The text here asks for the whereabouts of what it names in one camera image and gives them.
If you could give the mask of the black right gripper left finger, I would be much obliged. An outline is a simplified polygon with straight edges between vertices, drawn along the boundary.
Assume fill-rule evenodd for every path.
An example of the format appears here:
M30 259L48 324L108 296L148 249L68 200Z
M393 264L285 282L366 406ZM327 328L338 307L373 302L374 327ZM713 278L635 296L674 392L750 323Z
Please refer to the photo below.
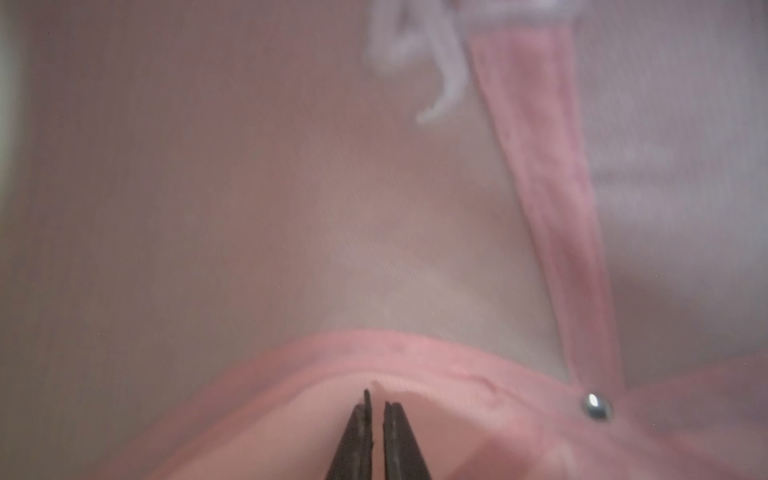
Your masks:
M326 473L326 480L371 480L373 413L368 389L352 409L344 433Z

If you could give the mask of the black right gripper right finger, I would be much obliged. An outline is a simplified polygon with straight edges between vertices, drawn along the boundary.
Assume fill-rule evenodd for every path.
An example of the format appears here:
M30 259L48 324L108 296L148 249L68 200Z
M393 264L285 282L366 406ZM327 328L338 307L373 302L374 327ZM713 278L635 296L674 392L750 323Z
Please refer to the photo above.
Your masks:
M384 469L387 480L432 479L401 403L385 404L383 440Z

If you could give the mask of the pink baseball cap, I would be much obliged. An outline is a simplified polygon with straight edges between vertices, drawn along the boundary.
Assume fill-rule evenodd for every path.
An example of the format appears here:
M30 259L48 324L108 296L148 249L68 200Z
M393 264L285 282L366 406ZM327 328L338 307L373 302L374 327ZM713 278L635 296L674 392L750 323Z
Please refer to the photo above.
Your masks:
M321 479L353 406L436 479L767 475L767 5L484 22L5 1L1 475Z

